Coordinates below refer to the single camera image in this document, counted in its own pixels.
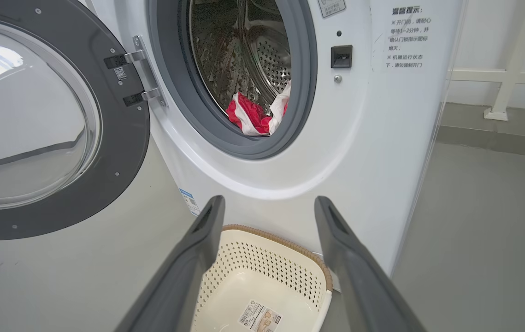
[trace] qr code sticker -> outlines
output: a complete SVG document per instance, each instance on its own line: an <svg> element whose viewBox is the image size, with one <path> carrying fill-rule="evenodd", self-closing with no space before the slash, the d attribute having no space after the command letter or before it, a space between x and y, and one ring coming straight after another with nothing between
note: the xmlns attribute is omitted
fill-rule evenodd
<svg viewBox="0 0 525 332"><path fill-rule="evenodd" d="M117 74L117 78L119 78L119 81L127 78L123 67L115 68L115 74Z"/></svg>

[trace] brown basket rim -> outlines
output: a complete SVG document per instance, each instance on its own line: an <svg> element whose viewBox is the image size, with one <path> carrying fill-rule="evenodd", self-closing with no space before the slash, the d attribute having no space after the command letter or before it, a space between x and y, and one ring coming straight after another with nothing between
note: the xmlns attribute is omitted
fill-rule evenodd
<svg viewBox="0 0 525 332"><path fill-rule="evenodd" d="M282 244L283 246L286 246L289 249L295 250L301 255L304 255L307 258L311 259L314 263L316 263L322 269L322 272L324 273L324 277L326 279L326 290L333 292L332 274L330 273L330 269L328 269L323 259L321 259L318 255L307 250L306 248L303 248L302 246L298 246L297 244L294 244L293 242L289 240L285 240L280 236L271 234L267 231L261 231L260 229L256 229L254 227L249 227L247 225L237 225L237 224L225 225L224 228L222 229L222 231L230 231L230 230L245 231L246 233L264 237L265 239L277 242L278 244Z"/></svg>

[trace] beige plastic basket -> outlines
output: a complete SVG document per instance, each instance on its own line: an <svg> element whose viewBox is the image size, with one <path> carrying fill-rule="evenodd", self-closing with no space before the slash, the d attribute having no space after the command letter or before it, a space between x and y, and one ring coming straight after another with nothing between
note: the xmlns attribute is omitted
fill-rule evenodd
<svg viewBox="0 0 525 332"><path fill-rule="evenodd" d="M290 241L226 225L203 275L193 332L318 332L332 299L322 259Z"/></svg>

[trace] barcode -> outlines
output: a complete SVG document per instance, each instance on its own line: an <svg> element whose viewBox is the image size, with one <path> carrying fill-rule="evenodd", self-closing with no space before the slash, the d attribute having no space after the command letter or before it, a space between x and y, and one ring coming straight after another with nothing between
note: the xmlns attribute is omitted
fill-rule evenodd
<svg viewBox="0 0 525 332"><path fill-rule="evenodd" d="M248 316L252 312L252 309L254 309L254 306L253 305L248 305L248 307L246 308L246 311L244 311L244 315L242 315L242 317L240 318L240 323L246 325L246 319L248 318Z"/></svg>

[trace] red and white cloth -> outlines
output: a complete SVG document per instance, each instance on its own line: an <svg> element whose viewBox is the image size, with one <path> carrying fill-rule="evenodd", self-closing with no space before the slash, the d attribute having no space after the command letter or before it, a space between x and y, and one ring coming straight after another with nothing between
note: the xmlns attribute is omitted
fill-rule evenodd
<svg viewBox="0 0 525 332"><path fill-rule="evenodd" d="M238 92L233 95L231 103L227 107L227 116L231 122L240 127L244 135L272 135L281 124L287 111L290 93L291 81L287 83L285 90L271 104L272 116L266 116L264 108Z"/></svg>

